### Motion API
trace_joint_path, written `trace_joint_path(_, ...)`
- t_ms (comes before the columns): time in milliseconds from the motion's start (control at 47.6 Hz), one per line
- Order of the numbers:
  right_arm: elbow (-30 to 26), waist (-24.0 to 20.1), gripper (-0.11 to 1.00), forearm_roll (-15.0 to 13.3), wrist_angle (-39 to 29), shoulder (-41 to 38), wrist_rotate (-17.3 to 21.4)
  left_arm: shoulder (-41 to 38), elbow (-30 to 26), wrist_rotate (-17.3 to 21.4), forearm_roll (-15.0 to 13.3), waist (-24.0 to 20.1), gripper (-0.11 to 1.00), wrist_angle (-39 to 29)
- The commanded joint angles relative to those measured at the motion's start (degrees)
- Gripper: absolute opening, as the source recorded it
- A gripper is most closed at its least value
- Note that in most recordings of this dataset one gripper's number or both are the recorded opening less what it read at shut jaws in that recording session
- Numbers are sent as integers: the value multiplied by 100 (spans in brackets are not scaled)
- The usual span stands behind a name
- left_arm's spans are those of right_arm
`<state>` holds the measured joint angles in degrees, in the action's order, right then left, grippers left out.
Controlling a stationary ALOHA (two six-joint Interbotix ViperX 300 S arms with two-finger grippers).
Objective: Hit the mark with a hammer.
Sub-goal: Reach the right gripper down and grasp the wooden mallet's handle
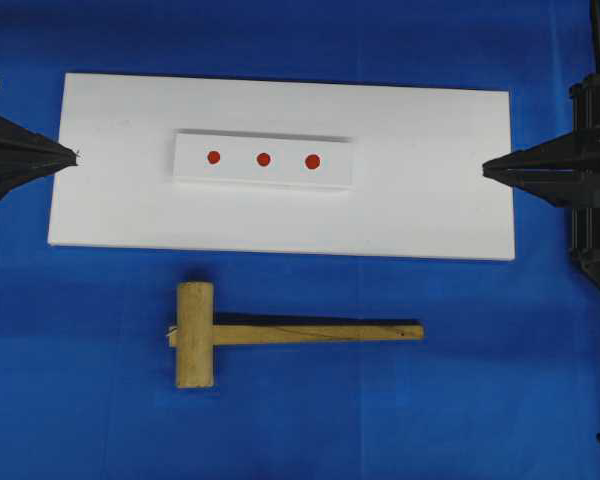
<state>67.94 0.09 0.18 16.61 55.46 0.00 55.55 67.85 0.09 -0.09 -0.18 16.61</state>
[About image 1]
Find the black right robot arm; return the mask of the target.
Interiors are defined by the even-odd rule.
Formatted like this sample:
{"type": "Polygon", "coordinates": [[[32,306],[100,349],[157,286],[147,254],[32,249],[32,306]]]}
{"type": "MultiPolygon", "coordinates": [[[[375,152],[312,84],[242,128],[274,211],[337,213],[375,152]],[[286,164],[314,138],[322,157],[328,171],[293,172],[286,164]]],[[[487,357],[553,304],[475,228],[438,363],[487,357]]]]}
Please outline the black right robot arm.
{"type": "Polygon", "coordinates": [[[600,1],[590,3],[596,72],[569,89],[573,130],[483,164],[483,176],[572,210],[571,255],[600,262],[600,1]]]}

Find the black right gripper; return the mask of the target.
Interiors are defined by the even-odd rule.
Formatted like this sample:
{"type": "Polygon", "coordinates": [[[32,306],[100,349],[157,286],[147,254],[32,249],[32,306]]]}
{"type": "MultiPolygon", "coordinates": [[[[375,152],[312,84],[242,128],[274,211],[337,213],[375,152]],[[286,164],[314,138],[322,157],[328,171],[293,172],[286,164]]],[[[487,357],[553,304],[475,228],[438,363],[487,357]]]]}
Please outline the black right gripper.
{"type": "Polygon", "coordinates": [[[523,190],[553,206],[575,206],[571,255],[581,259],[600,255],[600,74],[587,76],[572,86],[569,94],[573,132],[489,160],[482,168],[485,178],[523,190]],[[581,176],[526,170],[576,170],[581,176]]]}

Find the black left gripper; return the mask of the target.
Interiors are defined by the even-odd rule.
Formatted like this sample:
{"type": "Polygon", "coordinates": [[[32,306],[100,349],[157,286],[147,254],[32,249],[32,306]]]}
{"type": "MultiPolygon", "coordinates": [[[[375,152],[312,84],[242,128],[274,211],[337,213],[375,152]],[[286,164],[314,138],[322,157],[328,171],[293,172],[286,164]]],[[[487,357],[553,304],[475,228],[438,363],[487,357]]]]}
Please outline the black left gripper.
{"type": "Polygon", "coordinates": [[[77,154],[73,150],[1,116],[0,151],[54,154],[70,159],[42,163],[0,161],[0,200],[19,186],[77,165],[77,154]]]}

